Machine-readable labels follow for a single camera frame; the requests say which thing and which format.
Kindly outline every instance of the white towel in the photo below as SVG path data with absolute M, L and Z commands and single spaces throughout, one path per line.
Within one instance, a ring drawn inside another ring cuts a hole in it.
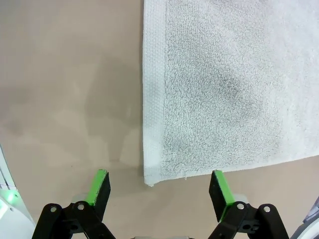
M 145 183 L 319 154 L 319 1 L 145 0 Z

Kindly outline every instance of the silver screw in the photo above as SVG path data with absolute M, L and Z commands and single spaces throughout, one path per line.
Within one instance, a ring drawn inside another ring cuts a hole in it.
M 83 205 L 83 204 L 79 204 L 79 205 L 78 205 L 78 209 L 79 209 L 79 210 L 83 210 L 83 209 L 84 209 L 84 205 Z
M 270 212 L 270 207 L 265 206 L 265 207 L 264 207 L 264 211 L 265 211 L 266 213 Z
M 53 206 L 53 207 L 51 207 L 51 210 L 50 210 L 52 213 L 54 213 L 55 211 L 56 211 L 56 207 L 55 206 Z
M 240 210 L 242 210 L 242 209 L 245 208 L 245 206 L 244 206 L 243 204 L 239 203 L 239 204 L 237 204 L 237 208 L 240 209 Z

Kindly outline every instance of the green tape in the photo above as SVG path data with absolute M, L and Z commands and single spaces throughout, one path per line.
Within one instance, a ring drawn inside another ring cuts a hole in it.
M 99 195 L 102 183 L 108 174 L 108 171 L 104 169 L 99 169 L 98 172 L 96 173 L 94 180 L 91 185 L 90 192 L 86 196 L 85 201 L 90 205 L 90 206 L 95 206 L 96 204 L 96 199 Z
M 234 196 L 233 196 L 233 194 L 228 186 L 227 180 L 226 180 L 223 172 L 217 170 L 217 171 L 215 171 L 215 176 L 217 178 L 219 187 L 221 189 L 221 192 L 223 194 L 223 197 L 224 197 L 224 200 L 226 203 L 225 209 L 224 209 L 223 214 L 222 214 L 221 219 L 220 219 L 220 221 L 222 221 L 224 216 L 226 215 L 227 210 L 235 203 L 235 198 L 234 198 Z

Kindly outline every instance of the screw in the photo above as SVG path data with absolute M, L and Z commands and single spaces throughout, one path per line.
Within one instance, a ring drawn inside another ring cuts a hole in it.
M 237 204 L 237 208 L 240 209 L 240 210 L 242 210 L 242 209 L 245 208 L 245 206 L 244 206 L 243 204 L 239 203 L 239 204 Z
M 270 207 L 265 206 L 265 207 L 264 207 L 264 211 L 265 211 L 266 213 L 270 212 Z
M 84 205 L 83 205 L 83 204 L 79 204 L 79 205 L 78 205 L 78 209 L 79 209 L 79 210 L 83 210 L 83 209 L 84 209 Z
M 56 208 L 55 206 L 53 206 L 53 207 L 51 207 L 51 210 L 50 210 L 50 211 L 51 211 L 52 213 L 54 213 L 54 212 L 56 211 L 56 209 L 57 209 L 57 208 Z

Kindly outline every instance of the towel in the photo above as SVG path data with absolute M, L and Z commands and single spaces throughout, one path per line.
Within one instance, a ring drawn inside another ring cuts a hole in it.
M 319 154 L 317 0 L 145 0 L 145 183 Z

